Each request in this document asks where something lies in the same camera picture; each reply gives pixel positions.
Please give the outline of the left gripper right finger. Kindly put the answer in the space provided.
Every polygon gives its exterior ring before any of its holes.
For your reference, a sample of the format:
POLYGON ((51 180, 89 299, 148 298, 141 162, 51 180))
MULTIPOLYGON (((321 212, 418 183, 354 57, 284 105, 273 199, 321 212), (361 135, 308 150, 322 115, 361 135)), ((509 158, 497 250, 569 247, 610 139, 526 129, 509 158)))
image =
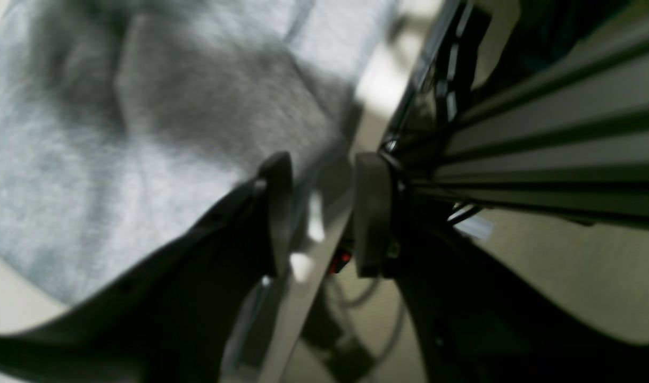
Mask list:
POLYGON ((649 345, 562 310, 448 220, 395 160, 354 160, 360 277, 395 281, 431 382, 649 382, 649 345))

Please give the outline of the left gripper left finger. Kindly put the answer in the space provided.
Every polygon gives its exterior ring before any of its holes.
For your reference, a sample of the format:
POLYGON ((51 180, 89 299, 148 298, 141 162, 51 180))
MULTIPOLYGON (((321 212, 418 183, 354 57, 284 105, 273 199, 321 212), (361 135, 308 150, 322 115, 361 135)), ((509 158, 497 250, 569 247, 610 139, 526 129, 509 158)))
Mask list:
POLYGON ((216 382, 244 299, 288 270, 293 172, 278 152, 193 227, 65 314, 0 335, 35 382, 216 382))

